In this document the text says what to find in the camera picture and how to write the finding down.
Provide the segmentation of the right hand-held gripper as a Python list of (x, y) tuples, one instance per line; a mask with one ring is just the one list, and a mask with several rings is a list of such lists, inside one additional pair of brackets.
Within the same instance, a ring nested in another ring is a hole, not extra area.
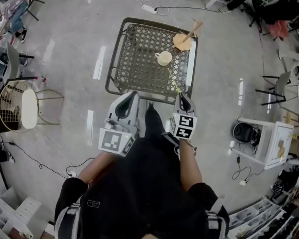
[(177, 94), (170, 123), (174, 137), (191, 140), (197, 124), (195, 104), (187, 95)]

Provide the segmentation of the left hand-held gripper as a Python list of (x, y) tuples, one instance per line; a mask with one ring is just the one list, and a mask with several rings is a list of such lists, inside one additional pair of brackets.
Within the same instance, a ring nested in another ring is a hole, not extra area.
[(137, 91), (119, 96), (112, 102), (105, 126), (100, 128), (98, 148), (126, 157), (139, 137), (139, 102)]

